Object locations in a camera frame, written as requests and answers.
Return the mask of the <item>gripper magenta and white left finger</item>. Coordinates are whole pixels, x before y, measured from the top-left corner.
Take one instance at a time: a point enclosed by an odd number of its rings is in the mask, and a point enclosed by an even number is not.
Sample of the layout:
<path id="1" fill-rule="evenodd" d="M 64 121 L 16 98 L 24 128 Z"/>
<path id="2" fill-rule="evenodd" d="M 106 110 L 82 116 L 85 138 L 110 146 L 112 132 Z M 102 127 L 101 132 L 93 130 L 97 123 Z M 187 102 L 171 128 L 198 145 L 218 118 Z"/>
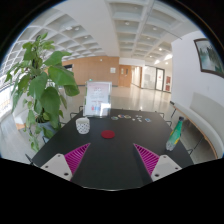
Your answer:
<path id="1" fill-rule="evenodd" d="M 51 174 L 70 181 L 73 177 L 73 174 L 79 167 L 82 158 L 89 146 L 90 144 L 87 143 L 70 151 L 65 155 L 56 154 L 44 165 L 42 165 L 41 168 Z"/>

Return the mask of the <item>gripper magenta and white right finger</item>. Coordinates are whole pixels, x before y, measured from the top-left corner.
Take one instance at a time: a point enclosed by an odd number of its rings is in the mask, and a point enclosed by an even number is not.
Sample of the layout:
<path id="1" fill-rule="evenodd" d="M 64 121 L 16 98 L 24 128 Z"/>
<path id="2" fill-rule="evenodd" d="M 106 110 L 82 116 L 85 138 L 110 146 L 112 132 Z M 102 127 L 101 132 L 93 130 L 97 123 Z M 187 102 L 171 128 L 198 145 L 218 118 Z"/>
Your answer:
<path id="1" fill-rule="evenodd" d="M 134 143 L 134 147 L 153 181 L 157 181 L 181 170 L 181 167 L 168 155 L 159 156 L 136 143 Z"/>

